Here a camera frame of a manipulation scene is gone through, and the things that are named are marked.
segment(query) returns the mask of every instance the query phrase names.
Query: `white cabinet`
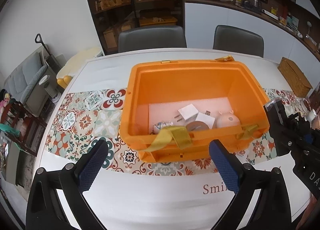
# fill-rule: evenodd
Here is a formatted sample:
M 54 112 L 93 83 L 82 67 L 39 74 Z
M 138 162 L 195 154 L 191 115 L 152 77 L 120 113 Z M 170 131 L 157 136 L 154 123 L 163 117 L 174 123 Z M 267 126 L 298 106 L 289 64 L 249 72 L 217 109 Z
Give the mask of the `white cabinet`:
M 226 25 L 229 9 L 185 3 L 185 35 L 188 48 L 212 49 L 217 25 Z
M 260 18 L 232 9 L 229 10 L 228 25 L 262 36 L 264 58 L 280 63 L 282 57 L 289 57 L 295 38 L 281 28 Z
M 320 82 L 320 62 L 316 57 L 299 41 L 295 40 L 289 59 L 294 61 L 304 73 L 313 88 Z
M 313 6 L 313 4 L 311 3 L 310 0 L 296 0 L 296 3 L 298 5 L 300 5 L 301 7 L 303 7 L 304 9 L 308 10 L 309 12 L 311 12 L 317 18 L 320 18 L 319 14 L 317 13 L 315 7 Z
M 281 28 L 261 20 L 259 35 L 264 41 L 264 58 L 280 63 L 282 57 L 289 57 L 294 41 L 291 34 Z

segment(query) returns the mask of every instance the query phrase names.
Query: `yellow storage bin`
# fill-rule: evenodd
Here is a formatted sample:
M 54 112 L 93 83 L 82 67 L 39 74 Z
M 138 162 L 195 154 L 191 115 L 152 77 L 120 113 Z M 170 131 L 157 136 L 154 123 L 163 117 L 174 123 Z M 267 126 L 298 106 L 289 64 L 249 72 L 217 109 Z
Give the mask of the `yellow storage bin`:
M 144 151 L 156 138 L 150 135 L 153 106 L 160 108 L 158 112 L 163 115 L 172 104 L 218 98 L 228 100 L 241 125 L 191 131 L 192 145 L 184 149 L 179 149 L 172 140 L 162 149 Z M 120 137 L 130 148 L 139 151 L 144 162 L 207 158 L 208 145 L 214 139 L 219 139 L 229 152 L 237 152 L 248 148 L 254 138 L 268 131 L 269 123 L 263 109 L 267 102 L 268 97 L 250 70 L 234 60 L 142 63 L 131 70 Z
M 141 27 L 145 26 L 176 26 L 178 19 L 171 16 L 161 17 L 164 21 L 154 22 L 154 19 L 159 18 L 140 18 L 139 23 Z

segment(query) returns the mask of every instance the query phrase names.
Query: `yellow stool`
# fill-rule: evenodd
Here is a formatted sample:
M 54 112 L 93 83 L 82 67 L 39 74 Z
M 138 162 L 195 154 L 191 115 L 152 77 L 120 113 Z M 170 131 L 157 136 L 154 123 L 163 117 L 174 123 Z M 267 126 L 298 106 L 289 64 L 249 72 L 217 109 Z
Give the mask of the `yellow stool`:
M 72 77 L 70 75 L 66 75 L 63 78 L 58 78 L 57 83 L 60 85 L 63 89 L 67 88 L 68 84 L 71 82 Z

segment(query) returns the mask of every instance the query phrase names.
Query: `teal cloth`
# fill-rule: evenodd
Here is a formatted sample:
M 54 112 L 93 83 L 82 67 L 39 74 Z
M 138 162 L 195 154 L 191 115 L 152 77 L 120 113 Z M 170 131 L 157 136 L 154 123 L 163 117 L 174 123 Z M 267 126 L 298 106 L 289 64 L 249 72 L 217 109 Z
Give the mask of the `teal cloth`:
M 16 137 L 20 136 L 20 132 L 10 127 L 9 125 L 0 123 L 0 130 L 13 134 Z

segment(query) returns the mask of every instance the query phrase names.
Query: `kettle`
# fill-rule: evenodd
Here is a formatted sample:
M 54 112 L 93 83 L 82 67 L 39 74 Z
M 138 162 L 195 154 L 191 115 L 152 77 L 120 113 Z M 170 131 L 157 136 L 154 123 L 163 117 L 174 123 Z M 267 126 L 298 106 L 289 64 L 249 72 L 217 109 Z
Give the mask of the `kettle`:
M 254 0 L 254 1 L 253 1 L 253 5 L 254 5 L 256 8 L 260 9 L 260 10 L 261 10 L 261 8 L 262 8 L 261 1 L 260 1 L 260 0 Z

